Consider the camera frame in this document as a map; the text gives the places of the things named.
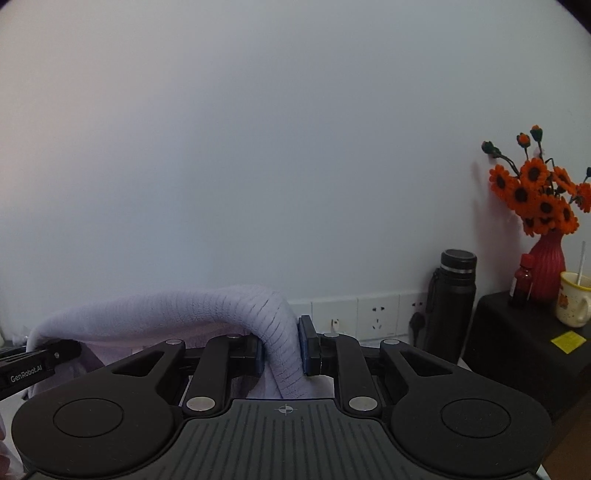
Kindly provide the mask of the black nightstand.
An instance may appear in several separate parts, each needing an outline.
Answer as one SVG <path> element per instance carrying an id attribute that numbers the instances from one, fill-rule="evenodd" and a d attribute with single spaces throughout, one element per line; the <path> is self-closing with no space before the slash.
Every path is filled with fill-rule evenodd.
<path id="1" fill-rule="evenodd" d="M 590 393 L 590 327 L 572 329 L 554 307 L 481 297 L 463 360 L 477 374 L 529 395 L 556 420 Z"/>

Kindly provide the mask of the white wall socket panel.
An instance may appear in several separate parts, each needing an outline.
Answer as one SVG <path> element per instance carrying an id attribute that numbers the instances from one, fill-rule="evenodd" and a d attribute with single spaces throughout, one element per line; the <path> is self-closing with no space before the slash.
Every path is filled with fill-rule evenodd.
<path id="1" fill-rule="evenodd" d="M 297 317 L 310 316 L 320 333 L 346 334 L 360 342 L 408 340 L 411 318 L 425 312 L 427 296 L 422 291 L 389 292 L 290 300 L 290 306 Z"/>

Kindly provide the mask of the yellow ceramic mug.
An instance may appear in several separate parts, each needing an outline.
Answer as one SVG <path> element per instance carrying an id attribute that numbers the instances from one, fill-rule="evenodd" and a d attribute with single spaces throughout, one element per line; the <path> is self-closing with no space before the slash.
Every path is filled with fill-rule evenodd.
<path id="1" fill-rule="evenodd" d="M 572 328 L 582 328 L 590 322 L 591 281 L 575 272 L 562 272 L 555 314 L 557 319 Z"/>

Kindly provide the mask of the lavender ribbed pajama garment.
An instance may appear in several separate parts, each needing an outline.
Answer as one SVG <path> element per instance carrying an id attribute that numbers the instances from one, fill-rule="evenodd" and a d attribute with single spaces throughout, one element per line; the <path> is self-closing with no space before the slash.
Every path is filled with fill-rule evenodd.
<path id="1" fill-rule="evenodd" d="M 200 348 L 217 336 L 249 333 L 263 341 L 263 375 L 233 381 L 232 397 L 296 400 L 334 395 L 331 379 L 304 375 L 297 319 L 287 300 L 272 289 L 252 285 L 137 295 L 56 313 L 31 332 L 28 350 L 66 339 L 79 342 L 82 353 L 28 393 L 36 396 L 165 340 Z"/>

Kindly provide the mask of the orange artificial flowers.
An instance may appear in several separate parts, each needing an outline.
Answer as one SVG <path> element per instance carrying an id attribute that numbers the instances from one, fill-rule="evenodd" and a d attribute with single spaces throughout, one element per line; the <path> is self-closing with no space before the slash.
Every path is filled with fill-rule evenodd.
<path id="1" fill-rule="evenodd" d="M 497 162 L 489 171 L 490 189 L 519 217 L 526 235 L 571 235 L 580 226 L 575 211 L 590 212 L 590 174 L 575 182 L 565 168 L 545 155 L 543 138 L 544 130 L 538 125 L 516 136 L 525 155 L 521 165 L 493 142 L 483 142 L 483 153 Z"/>

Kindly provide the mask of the small red bottle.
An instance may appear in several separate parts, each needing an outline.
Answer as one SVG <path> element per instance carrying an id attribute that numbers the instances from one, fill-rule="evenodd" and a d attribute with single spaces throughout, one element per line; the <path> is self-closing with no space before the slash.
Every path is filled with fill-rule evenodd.
<path id="1" fill-rule="evenodd" d="M 515 272 L 510 296 L 516 301 L 527 301 L 533 287 L 533 270 L 535 257 L 532 254 L 522 254 L 518 270 Z"/>

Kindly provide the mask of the black thermos bottle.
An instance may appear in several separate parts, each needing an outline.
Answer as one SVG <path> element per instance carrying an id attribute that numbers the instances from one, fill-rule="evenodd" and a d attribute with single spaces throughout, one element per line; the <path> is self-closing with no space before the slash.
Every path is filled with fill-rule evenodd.
<path id="1" fill-rule="evenodd" d="M 423 349 L 456 364 L 462 354 L 476 298 L 477 256 L 447 249 L 434 271 L 428 290 Z"/>

